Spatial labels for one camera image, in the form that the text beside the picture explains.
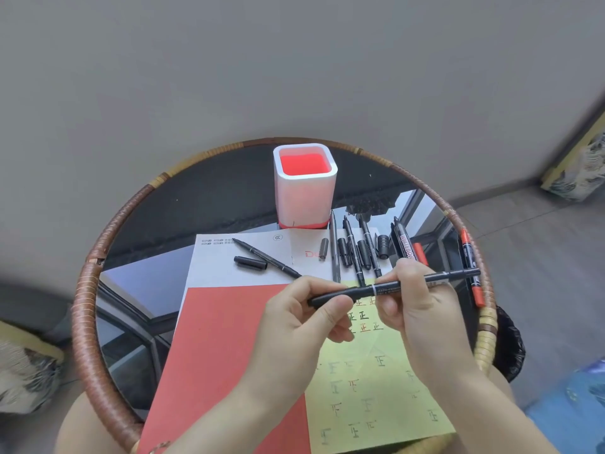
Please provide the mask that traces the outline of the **person's left hand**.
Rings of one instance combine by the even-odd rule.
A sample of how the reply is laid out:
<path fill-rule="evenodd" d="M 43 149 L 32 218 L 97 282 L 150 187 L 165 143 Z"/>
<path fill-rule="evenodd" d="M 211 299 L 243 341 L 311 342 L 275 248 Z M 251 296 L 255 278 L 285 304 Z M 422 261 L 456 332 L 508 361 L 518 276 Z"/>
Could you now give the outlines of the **person's left hand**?
<path fill-rule="evenodd" d="M 313 309 L 307 301 L 317 295 L 344 289 L 345 285 L 341 283 L 303 276 L 270 298 L 243 377 L 251 375 L 262 380 L 296 381 L 306 391 L 324 345 L 310 347 L 303 339 L 303 316 Z"/>

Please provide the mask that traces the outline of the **person's right hand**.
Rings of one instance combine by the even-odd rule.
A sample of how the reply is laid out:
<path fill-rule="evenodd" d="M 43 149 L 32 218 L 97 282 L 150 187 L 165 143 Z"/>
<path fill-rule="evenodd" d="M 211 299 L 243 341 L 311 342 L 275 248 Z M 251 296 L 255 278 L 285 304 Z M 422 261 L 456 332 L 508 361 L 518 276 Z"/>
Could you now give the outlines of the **person's right hand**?
<path fill-rule="evenodd" d="M 431 373 L 476 365 L 458 295 L 448 282 L 426 285 L 424 276 L 433 273 L 416 260 L 399 259 L 391 272 L 377 279 L 377 283 L 401 283 L 406 315 L 405 332 L 400 335 L 421 382 Z"/>

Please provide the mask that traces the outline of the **black fine marker pen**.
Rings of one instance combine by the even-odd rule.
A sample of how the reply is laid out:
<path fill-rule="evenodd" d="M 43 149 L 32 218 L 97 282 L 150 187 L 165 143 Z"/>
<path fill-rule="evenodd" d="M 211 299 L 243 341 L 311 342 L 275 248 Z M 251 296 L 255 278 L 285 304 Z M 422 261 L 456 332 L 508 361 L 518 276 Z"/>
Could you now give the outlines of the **black fine marker pen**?
<path fill-rule="evenodd" d="M 435 284 L 439 284 L 441 282 L 449 282 L 465 280 L 469 278 L 475 278 L 481 275 L 481 270 L 479 268 L 471 268 L 464 269 L 459 271 L 451 271 L 451 272 L 440 272 L 434 273 L 424 276 L 424 281 L 426 285 L 431 286 Z M 310 298 L 307 301 L 307 305 L 314 308 L 319 309 L 322 305 L 325 305 L 329 300 L 334 297 L 345 295 L 350 297 L 353 302 L 357 302 L 362 298 L 367 297 L 375 297 L 378 295 L 386 295 L 393 294 L 399 292 L 401 290 L 401 283 L 399 281 L 395 282 L 383 282 L 383 283 L 374 283 L 371 285 L 363 286 L 363 287 L 353 287 L 347 288 L 344 290 L 338 290 L 334 292 L 328 292 L 326 294 L 318 295 L 316 297 Z"/>

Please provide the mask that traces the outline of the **person's right forearm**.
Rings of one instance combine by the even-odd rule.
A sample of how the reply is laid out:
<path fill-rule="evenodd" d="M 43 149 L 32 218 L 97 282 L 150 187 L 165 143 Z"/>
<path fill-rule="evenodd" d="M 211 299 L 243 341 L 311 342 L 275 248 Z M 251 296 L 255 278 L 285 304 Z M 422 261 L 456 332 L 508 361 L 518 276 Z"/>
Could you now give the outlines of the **person's right forearm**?
<path fill-rule="evenodd" d="M 559 454 L 475 364 L 423 377 L 456 434 L 441 454 Z"/>

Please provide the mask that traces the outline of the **person's left forearm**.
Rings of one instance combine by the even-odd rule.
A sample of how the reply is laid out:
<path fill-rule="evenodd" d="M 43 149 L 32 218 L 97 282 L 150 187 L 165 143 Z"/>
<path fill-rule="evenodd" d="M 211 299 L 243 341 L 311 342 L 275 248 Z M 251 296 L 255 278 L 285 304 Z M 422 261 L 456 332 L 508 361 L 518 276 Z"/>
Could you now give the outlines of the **person's left forearm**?
<path fill-rule="evenodd" d="M 245 375 L 163 454 L 252 454 L 304 391 L 296 381 Z"/>

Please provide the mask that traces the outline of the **black uncapped thin pen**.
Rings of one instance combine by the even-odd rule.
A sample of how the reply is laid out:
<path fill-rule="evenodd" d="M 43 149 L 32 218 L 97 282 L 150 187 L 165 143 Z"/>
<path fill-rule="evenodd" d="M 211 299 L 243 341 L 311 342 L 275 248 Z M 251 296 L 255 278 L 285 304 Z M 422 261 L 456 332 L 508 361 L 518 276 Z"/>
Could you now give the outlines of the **black uncapped thin pen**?
<path fill-rule="evenodd" d="M 347 244 L 349 246 L 349 253 L 352 259 L 352 264 L 356 273 L 356 277 L 358 280 L 358 284 L 360 287 L 366 286 L 366 281 L 364 278 L 364 273 L 362 270 L 362 265 L 360 262 L 359 252 L 356 247 L 356 242 L 354 239 L 354 234 L 350 225 L 350 222 L 346 216 L 343 218 L 343 226 L 346 233 Z"/>
<path fill-rule="evenodd" d="M 235 243 L 236 245 L 238 245 L 240 248 L 244 249 L 245 251 L 250 252 L 251 254 L 253 254 L 253 255 L 261 258 L 265 262 L 267 262 L 269 265 L 277 268 L 282 273 L 289 275 L 293 279 L 298 279 L 298 278 L 302 277 L 302 275 L 300 273 L 298 273 L 296 270 L 294 270 L 293 268 L 291 268 L 291 267 L 287 266 L 286 264 L 278 261 L 277 259 L 269 256 L 268 254 L 262 252 L 261 250 L 251 246 L 250 244 L 247 244 L 237 238 L 231 238 L 231 241 L 233 243 Z"/>
<path fill-rule="evenodd" d="M 364 239 L 366 241 L 367 253 L 368 253 L 368 258 L 369 258 L 370 264 L 374 271 L 375 277 L 378 278 L 382 275 L 382 272 L 381 272 L 380 265 L 377 262 L 373 239 L 372 239 L 372 236 L 370 235 L 369 228 L 368 228 L 366 220 L 364 219 L 363 213 L 358 214 L 358 221 L 359 221 L 359 226 L 363 231 Z"/>

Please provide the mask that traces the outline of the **grey slim pen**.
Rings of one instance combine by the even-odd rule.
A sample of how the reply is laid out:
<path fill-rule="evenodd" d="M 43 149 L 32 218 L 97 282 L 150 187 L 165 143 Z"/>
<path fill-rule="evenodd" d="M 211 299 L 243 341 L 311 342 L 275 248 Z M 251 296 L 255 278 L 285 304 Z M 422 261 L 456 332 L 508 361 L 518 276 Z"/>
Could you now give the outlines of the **grey slim pen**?
<path fill-rule="evenodd" d="M 339 253 L 337 246 L 337 226 L 335 222 L 335 213 L 330 210 L 329 219 L 329 244 L 330 244 L 330 255 L 331 255 L 331 272 L 332 279 L 334 282 L 341 282 L 341 270 L 339 264 Z"/>

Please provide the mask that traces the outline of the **black marker red label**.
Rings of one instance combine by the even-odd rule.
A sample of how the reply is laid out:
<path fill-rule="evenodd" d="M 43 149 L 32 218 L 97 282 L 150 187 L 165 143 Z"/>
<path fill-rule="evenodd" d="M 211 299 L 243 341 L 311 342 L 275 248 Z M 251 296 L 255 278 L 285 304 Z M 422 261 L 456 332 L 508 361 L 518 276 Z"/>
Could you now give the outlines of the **black marker red label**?
<path fill-rule="evenodd" d="M 391 223 L 391 241 L 398 259 L 406 258 L 420 261 L 404 225 L 396 216 Z"/>

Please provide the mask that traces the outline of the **yellow paper sheet with characters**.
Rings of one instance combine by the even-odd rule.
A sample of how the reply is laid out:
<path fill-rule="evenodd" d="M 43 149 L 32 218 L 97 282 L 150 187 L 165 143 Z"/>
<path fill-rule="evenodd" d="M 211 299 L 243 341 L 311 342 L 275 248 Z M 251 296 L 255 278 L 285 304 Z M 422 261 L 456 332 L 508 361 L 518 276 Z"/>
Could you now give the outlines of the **yellow paper sheet with characters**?
<path fill-rule="evenodd" d="M 386 327 L 375 293 L 349 312 L 354 340 L 321 348 L 305 392 L 311 454 L 340 454 L 453 434 L 452 424 L 410 365 L 399 333 Z"/>

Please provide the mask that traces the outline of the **red and black double marker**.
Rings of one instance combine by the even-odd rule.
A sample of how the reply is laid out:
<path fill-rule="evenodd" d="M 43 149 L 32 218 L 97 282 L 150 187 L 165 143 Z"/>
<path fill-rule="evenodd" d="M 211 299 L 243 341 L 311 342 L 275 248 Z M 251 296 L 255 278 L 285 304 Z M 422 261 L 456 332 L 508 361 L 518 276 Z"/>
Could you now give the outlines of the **red and black double marker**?
<path fill-rule="evenodd" d="M 470 240 L 470 236 L 466 228 L 463 228 L 460 234 L 462 242 L 462 248 L 465 255 L 465 262 L 469 269 L 477 269 L 477 262 L 475 260 L 473 245 Z M 481 309 L 486 307 L 485 298 L 483 296 L 483 289 L 480 282 L 480 276 L 474 275 L 471 277 L 471 290 L 473 293 L 474 302 L 477 308 Z"/>

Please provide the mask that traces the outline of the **white pen holder red inside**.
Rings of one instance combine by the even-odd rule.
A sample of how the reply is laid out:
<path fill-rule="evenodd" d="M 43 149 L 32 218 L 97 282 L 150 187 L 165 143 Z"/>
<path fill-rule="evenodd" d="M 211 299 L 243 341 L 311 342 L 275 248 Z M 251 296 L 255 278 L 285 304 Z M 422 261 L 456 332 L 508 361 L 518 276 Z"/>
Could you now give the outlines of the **white pen holder red inside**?
<path fill-rule="evenodd" d="M 327 226 L 337 180 L 337 164 L 320 143 L 285 144 L 273 151 L 275 204 L 282 229 Z"/>

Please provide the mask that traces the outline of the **white paper sheet red print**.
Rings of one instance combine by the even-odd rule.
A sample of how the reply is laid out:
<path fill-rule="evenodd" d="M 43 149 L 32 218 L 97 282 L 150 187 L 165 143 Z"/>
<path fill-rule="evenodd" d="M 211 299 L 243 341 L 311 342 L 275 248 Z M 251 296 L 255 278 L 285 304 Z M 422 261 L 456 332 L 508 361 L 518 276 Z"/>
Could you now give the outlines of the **white paper sheet red print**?
<path fill-rule="evenodd" d="M 268 265 L 248 269 L 236 257 L 253 258 L 238 246 L 237 238 L 291 267 L 301 275 L 331 280 L 330 246 L 320 259 L 321 241 L 329 230 L 278 229 L 250 234 L 199 235 L 193 247 L 177 332 L 249 340 L 254 337 L 266 302 L 280 292 L 293 276 Z"/>

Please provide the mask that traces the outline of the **black plastic bag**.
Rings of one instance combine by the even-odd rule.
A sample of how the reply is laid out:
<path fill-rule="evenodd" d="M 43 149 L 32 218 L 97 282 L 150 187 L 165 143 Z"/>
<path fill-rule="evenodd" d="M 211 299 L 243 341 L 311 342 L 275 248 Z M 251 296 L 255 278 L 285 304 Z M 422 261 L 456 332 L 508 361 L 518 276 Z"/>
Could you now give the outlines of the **black plastic bag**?
<path fill-rule="evenodd" d="M 521 372 L 526 349 L 521 333 L 504 309 L 497 306 L 497 340 L 493 366 L 512 382 Z"/>

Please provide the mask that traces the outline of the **person's right leg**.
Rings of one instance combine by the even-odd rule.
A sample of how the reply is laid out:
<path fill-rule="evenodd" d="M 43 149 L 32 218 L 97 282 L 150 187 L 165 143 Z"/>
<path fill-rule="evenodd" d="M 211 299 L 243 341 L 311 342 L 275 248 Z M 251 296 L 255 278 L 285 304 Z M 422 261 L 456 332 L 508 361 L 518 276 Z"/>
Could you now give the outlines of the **person's right leg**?
<path fill-rule="evenodd" d="M 495 367 L 491 367 L 488 376 L 480 377 L 482 380 L 477 393 L 483 411 L 496 413 L 509 408 L 519 409 L 510 384 Z"/>

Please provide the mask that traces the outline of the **person's leg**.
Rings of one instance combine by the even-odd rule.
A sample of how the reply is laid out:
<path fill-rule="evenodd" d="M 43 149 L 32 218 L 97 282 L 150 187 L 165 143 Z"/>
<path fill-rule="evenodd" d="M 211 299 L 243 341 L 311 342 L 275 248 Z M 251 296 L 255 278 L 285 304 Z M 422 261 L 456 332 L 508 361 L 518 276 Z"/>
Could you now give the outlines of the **person's leg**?
<path fill-rule="evenodd" d="M 509 408 L 519 409 L 510 384 L 495 367 L 491 367 L 488 376 L 480 377 L 482 380 L 477 393 L 483 411 L 496 413 Z"/>
<path fill-rule="evenodd" d="M 139 443 L 126 451 L 106 430 L 82 392 L 73 402 L 58 431 L 54 454 L 136 454 Z"/>

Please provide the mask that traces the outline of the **blue plastic bag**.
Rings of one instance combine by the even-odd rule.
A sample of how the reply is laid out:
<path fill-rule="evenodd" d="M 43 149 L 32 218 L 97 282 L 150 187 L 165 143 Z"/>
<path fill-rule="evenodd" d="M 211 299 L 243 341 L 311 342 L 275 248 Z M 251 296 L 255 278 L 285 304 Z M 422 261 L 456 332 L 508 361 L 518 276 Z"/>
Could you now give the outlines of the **blue plastic bag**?
<path fill-rule="evenodd" d="M 605 454 L 605 357 L 524 408 L 560 454 Z"/>

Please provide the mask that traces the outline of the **patterned yellow edged cushion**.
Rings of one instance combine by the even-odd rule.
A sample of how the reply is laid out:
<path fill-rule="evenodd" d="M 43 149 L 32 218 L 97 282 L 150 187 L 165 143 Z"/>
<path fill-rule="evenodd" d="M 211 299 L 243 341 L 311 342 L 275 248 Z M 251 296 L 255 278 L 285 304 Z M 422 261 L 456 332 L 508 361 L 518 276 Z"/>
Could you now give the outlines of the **patterned yellow edged cushion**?
<path fill-rule="evenodd" d="M 64 352 L 0 321 L 0 413 L 37 412 L 61 383 Z"/>
<path fill-rule="evenodd" d="M 605 185 L 605 110 L 541 179 L 541 189 L 581 202 Z"/>

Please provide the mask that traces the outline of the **round rattan rimmed glass table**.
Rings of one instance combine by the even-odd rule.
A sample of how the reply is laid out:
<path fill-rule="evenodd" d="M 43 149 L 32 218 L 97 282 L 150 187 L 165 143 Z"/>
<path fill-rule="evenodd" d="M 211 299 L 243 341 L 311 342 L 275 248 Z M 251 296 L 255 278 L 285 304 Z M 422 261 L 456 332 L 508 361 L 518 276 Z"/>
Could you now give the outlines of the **round rattan rimmed glass table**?
<path fill-rule="evenodd" d="M 467 231 L 461 216 L 436 191 L 405 168 L 350 144 L 305 137 L 246 140 L 200 152 L 148 182 L 103 229 L 80 272 L 72 307 L 74 359 L 96 414 L 129 454 L 141 446 L 143 421 L 110 376 L 96 320 L 103 269 L 156 256 L 193 242 L 201 230 L 250 230 L 276 220 L 268 176 L 269 149 L 280 144 L 319 142 L 344 162 L 336 204 L 359 207 L 385 203 L 395 188 L 414 186 L 436 201 L 439 218 L 456 232 Z"/>

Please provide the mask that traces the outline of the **person's left leg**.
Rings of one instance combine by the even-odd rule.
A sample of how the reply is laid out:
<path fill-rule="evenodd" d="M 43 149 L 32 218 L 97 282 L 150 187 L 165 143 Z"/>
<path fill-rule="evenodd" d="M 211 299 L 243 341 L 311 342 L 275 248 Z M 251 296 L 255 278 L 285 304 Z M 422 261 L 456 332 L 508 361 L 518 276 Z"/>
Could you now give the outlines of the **person's left leg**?
<path fill-rule="evenodd" d="M 139 443 L 126 451 L 106 430 L 82 392 L 73 402 L 58 431 L 54 454 L 136 454 Z"/>

